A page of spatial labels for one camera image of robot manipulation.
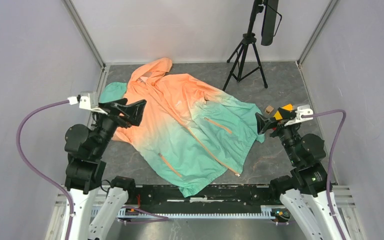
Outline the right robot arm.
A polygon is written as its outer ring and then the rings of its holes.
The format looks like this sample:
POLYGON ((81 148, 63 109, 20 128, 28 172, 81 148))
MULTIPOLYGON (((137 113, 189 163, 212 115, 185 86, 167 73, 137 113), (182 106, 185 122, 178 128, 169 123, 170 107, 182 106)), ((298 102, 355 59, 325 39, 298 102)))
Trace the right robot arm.
POLYGON ((283 204, 291 213, 308 240, 349 240, 350 234, 341 216, 331 182, 333 152, 344 125, 347 113, 334 109, 320 113, 302 105, 297 109, 278 108, 279 117, 265 117, 256 113, 257 132, 263 135, 272 129, 271 138, 278 137, 293 169, 291 175, 275 178, 269 183, 269 199, 283 204), (324 140, 313 133, 300 136, 302 122, 316 117, 341 113, 329 154, 324 150, 324 140), (328 156, 328 167, 321 160, 328 156))

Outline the orange and teal jacket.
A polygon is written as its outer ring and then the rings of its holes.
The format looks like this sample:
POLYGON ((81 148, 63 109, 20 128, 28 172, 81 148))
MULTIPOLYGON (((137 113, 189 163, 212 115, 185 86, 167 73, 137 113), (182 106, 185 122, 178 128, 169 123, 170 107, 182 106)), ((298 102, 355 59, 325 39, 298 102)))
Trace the orange and teal jacket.
POLYGON ((119 127, 113 140, 132 145, 184 197, 198 194, 226 171, 240 176, 258 133, 259 108, 188 73, 171 74, 163 57, 137 68, 127 83, 108 84, 100 102, 145 100, 139 126, 119 127))

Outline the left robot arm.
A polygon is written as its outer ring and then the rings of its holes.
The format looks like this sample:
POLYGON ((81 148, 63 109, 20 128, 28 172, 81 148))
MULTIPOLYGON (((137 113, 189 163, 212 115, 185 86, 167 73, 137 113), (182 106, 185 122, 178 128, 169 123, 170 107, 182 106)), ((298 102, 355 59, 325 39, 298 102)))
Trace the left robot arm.
POLYGON ((64 226, 61 234, 65 240, 103 240, 121 206, 133 203, 137 198, 134 180, 115 178, 109 193, 115 194, 105 203, 95 218, 90 221, 95 198, 102 185, 106 162, 102 156, 117 128, 138 127, 142 121, 146 100, 128 104, 126 98, 99 103, 90 96, 70 97, 71 105, 92 112, 95 124, 92 129, 75 124, 65 133, 64 150, 68 165, 64 194, 67 197, 64 226))

